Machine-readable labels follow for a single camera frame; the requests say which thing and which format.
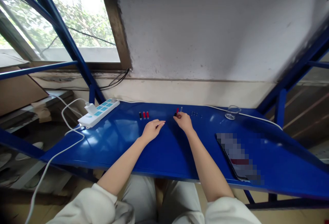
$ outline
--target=light gray pants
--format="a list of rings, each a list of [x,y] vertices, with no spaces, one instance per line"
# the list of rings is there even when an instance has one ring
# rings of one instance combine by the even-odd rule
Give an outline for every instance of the light gray pants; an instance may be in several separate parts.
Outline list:
[[[187,211],[201,212],[194,183],[169,180],[157,220],[154,179],[137,175],[130,176],[122,202],[134,207],[136,223],[154,220],[159,224],[170,224]]]

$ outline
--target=white sleeve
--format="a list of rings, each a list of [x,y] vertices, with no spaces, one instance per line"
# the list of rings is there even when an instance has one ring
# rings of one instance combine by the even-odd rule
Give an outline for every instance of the white sleeve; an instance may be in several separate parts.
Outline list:
[[[116,196],[94,184],[91,188],[83,189],[47,224],[109,224],[115,218],[116,201]]]
[[[261,224],[257,217],[236,198],[222,197],[208,203],[206,224]]]

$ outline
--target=left hand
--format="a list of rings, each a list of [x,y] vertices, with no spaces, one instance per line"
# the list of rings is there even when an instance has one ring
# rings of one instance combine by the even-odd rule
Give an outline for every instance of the left hand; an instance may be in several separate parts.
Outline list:
[[[146,124],[143,134],[140,137],[146,144],[155,139],[159,134],[162,126],[164,126],[164,120],[155,119]]]

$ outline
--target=glass cup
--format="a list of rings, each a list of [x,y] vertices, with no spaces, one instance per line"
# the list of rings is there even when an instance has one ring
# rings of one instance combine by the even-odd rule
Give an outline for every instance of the glass cup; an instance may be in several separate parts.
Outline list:
[[[235,120],[239,112],[241,112],[241,108],[237,106],[229,106],[227,112],[225,113],[225,117],[229,120]]]

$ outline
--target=forearm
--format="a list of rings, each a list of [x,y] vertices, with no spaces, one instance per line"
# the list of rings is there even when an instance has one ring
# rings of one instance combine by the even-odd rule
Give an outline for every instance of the forearm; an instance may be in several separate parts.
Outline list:
[[[186,136],[207,201],[213,202],[220,197],[234,197],[225,177],[203,146],[195,130],[187,131]]]
[[[99,186],[117,196],[128,180],[147,143],[138,138],[130,148],[107,170],[97,182]]]

